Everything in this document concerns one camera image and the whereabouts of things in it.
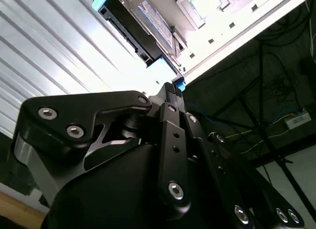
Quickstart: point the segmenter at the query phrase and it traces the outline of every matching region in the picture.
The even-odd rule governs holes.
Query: aluminum profile
[[[0,131],[45,95],[138,90],[156,82],[93,0],[0,0]]]

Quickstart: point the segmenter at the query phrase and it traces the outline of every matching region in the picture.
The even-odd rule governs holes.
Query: power strip
[[[298,116],[293,118],[286,118],[284,121],[289,129],[294,129],[311,120],[312,118],[308,112],[302,112]]]

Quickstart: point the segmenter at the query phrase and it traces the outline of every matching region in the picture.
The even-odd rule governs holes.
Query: blue clip
[[[184,80],[184,77],[179,78],[173,84],[176,85],[182,92],[186,89],[186,82]]]
[[[92,2],[92,8],[95,10],[95,11],[99,11],[100,8],[104,5],[104,3],[106,2],[107,0],[93,0]]]

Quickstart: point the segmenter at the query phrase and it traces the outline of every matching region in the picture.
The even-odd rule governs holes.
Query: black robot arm
[[[304,228],[218,133],[203,132],[169,83],[150,98],[125,91],[29,99],[13,142],[51,206],[43,229]]]

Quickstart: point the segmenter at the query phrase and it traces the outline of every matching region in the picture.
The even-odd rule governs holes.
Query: wooden floor
[[[28,229],[39,229],[45,215],[0,193],[0,215]]]

